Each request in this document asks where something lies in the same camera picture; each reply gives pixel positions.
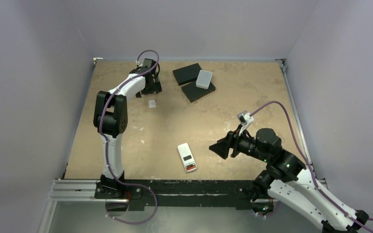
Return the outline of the white remote control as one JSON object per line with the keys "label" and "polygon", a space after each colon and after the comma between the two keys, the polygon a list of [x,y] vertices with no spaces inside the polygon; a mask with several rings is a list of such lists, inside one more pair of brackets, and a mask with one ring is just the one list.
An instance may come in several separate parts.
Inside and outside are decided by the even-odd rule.
{"label": "white remote control", "polygon": [[[197,164],[195,162],[195,159],[193,157],[192,151],[188,145],[188,143],[183,143],[177,146],[178,153],[180,155],[181,161],[183,163],[183,168],[185,169],[185,172],[191,173],[195,170],[197,170]],[[196,168],[194,170],[187,171],[186,166],[188,165],[195,165]]]}

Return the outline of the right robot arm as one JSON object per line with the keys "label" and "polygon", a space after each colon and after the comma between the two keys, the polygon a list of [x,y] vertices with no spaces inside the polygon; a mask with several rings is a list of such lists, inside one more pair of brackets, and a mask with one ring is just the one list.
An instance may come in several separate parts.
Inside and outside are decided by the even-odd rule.
{"label": "right robot arm", "polygon": [[362,210],[355,210],[337,199],[320,184],[311,169],[296,155],[285,150],[273,129],[262,128],[254,137],[247,132],[229,131],[226,137],[209,146],[222,159],[243,153],[266,163],[245,194],[252,201],[269,196],[314,223],[324,233],[356,233],[369,220]]}

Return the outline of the white battery cover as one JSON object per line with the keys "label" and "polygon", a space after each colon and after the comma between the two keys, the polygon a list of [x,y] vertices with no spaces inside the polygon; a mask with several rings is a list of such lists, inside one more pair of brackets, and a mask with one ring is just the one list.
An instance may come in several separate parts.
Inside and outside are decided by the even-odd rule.
{"label": "white battery cover", "polygon": [[149,108],[156,108],[156,101],[155,100],[149,100],[148,105],[149,105]]}

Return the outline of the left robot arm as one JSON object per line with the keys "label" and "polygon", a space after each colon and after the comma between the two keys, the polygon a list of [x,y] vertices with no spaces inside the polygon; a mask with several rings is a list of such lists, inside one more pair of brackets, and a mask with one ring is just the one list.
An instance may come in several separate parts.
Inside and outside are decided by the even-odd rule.
{"label": "left robot arm", "polygon": [[128,102],[142,95],[159,93],[159,63],[153,59],[137,62],[128,77],[115,88],[97,93],[93,125],[101,135],[104,168],[96,183],[95,198],[123,199],[130,188],[124,184],[121,143],[128,126]]}

